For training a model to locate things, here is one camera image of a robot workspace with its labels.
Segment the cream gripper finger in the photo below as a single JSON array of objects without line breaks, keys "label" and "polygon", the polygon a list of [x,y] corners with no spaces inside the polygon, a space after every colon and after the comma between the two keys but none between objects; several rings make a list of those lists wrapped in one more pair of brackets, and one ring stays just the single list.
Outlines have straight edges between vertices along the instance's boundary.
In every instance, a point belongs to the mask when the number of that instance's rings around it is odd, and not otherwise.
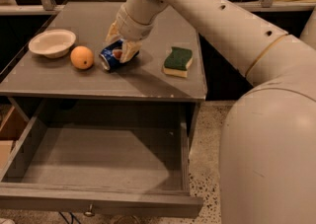
[{"label": "cream gripper finger", "polygon": [[106,43],[113,43],[120,39],[120,33],[117,22],[113,22],[106,36]]},{"label": "cream gripper finger", "polygon": [[124,40],[121,44],[120,63],[127,63],[139,51],[142,43],[140,41]]}]

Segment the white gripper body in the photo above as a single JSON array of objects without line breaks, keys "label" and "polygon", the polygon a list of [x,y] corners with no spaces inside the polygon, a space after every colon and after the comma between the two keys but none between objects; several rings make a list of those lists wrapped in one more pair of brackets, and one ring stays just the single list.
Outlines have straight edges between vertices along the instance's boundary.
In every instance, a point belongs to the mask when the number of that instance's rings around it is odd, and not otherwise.
[{"label": "white gripper body", "polygon": [[152,24],[140,24],[128,14],[125,5],[121,5],[116,16],[118,33],[127,40],[139,41],[147,38],[153,28]]}]

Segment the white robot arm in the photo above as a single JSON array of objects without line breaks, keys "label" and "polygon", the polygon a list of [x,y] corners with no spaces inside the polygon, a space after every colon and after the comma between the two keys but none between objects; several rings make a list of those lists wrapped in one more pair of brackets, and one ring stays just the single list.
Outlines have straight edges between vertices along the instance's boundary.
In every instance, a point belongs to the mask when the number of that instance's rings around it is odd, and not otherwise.
[{"label": "white robot arm", "polygon": [[127,0],[110,36],[142,40],[173,7],[253,86],[221,134],[222,224],[316,224],[316,48],[227,0]]}]

